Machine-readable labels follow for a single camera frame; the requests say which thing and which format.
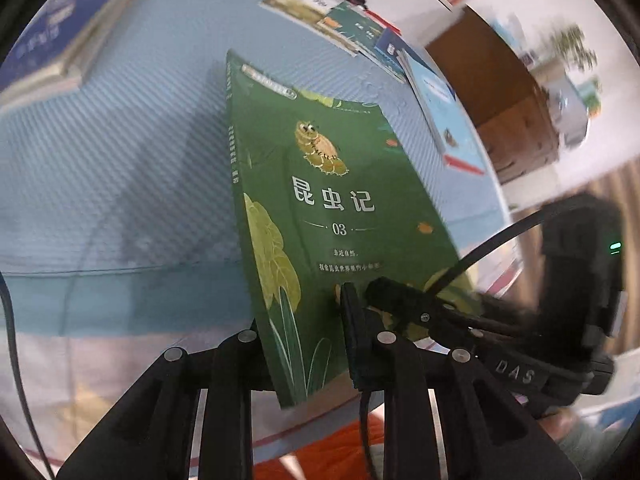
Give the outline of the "green insect book 03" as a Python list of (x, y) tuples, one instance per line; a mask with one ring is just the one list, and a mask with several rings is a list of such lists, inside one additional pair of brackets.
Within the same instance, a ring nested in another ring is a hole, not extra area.
[(229, 52), (232, 191), (257, 330), (279, 403), (347, 367), (334, 290), (422, 287), (456, 245), (382, 110), (287, 86)]

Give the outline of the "stack of organized books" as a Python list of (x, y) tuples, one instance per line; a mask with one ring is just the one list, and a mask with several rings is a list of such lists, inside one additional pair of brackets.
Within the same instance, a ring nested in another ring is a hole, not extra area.
[(77, 90), (131, 0), (49, 0), (1, 65), (1, 110)]

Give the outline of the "blue quilted table mat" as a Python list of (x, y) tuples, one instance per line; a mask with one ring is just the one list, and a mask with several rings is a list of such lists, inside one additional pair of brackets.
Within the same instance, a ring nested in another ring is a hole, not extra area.
[(495, 174), (442, 161), (411, 88), (262, 0), (134, 0), (77, 91), (1, 117), (1, 271), (20, 380), (1, 414), (62, 463), (166, 348), (201, 350), (250, 304), (232, 206), (224, 64), (374, 103), (469, 250), (508, 221)]

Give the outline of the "brown wooden cabinet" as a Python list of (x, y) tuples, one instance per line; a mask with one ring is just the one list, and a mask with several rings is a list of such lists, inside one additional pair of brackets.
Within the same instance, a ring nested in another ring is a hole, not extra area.
[(558, 159), (548, 92), (474, 10), (463, 8), (425, 50), (470, 116), (500, 183)]

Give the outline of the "light blue red-edged book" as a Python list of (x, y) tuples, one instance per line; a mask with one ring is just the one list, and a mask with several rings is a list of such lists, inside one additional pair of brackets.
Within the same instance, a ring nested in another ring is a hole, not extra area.
[(446, 102), (431, 91), (413, 93), (444, 163), (468, 174), (482, 176), (486, 166), (469, 117), (457, 95), (454, 102)]

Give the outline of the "royal blue book underneath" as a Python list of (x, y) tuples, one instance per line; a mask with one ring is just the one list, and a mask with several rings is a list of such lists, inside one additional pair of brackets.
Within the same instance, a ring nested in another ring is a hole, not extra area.
[(456, 92), (446, 78), (440, 76), (435, 66), (427, 62), (393, 29), (384, 29), (375, 44), (375, 49), (401, 68), (414, 92), (431, 91), (434, 96), (446, 102), (454, 102), (456, 99)]

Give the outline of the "red tassel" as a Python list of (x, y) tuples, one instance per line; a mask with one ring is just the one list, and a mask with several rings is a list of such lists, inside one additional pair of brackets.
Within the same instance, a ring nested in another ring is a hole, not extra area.
[(372, 18), (372, 20), (375, 20), (378, 24), (381, 24), (385, 28), (389, 28), (396, 35), (401, 36), (401, 30), (397, 26), (395, 26), (393, 23), (387, 21), (385, 18), (382, 18), (381, 15), (378, 15), (377, 13), (369, 9), (364, 9), (364, 13), (367, 14), (369, 18)]

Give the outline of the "dark teal insect book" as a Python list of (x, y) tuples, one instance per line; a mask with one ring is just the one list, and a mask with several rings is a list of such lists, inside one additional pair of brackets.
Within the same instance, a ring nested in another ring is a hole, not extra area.
[(350, 3), (341, 2), (334, 6), (326, 16), (318, 21), (318, 26), (322, 32), (327, 32), (334, 39), (344, 42), (346, 46), (353, 47), (358, 53), (398, 81), (406, 81), (404, 71), (399, 64), (376, 48), (385, 27), (363, 14)]

